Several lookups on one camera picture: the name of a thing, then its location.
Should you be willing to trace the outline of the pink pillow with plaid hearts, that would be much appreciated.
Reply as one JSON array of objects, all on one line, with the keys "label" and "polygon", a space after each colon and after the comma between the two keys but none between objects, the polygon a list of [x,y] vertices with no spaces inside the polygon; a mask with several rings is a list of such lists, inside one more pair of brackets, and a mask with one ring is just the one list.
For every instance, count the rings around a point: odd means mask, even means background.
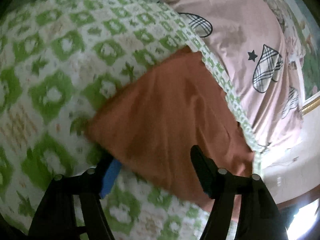
[{"label": "pink pillow with plaid hearts", "polygon": [[300,70],[263,0],[164,0],[225,67],[260,146],[292,148],[302,129]]}]

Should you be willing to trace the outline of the orange-red cloth garment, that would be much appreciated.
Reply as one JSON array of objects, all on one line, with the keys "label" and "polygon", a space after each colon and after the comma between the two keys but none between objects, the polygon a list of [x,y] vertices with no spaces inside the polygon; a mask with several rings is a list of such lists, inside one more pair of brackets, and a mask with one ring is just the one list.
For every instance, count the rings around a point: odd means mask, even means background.
[{"label": "orange-red cloth garment", "polygon": [[184,47],[108,99],[88,122],[92,142],[131,171],[204,211],[213,207],[190,158],[198,145],[218,167],[252,173],[253,151],[228,108],[225,92]]}]

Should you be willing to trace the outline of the gold framed picture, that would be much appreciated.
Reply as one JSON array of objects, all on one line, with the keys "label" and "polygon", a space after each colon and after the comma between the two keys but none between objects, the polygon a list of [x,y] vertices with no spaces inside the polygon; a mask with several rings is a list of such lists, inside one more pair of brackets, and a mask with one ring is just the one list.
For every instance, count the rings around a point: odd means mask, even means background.
[{"label": "gold framed picture", "polygon": [[302,73],[305,102],[303,113],[319,106],[319,0],[284,0],[295,17],[302,45],[306,50]]}]

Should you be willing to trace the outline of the green white patterned quilt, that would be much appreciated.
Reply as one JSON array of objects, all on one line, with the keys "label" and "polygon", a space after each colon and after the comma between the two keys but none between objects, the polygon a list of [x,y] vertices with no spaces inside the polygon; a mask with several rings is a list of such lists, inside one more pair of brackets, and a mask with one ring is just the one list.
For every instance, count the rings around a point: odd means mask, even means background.
[{"label": "green white patterned quilt", "polygon": [[1,19],[1,215],[28,233],[53,176],[100,157],[84,122],[178,48],[200,51],[247,144],[259,146],[225,68],[185,19],[146,0],[37,0]]}]

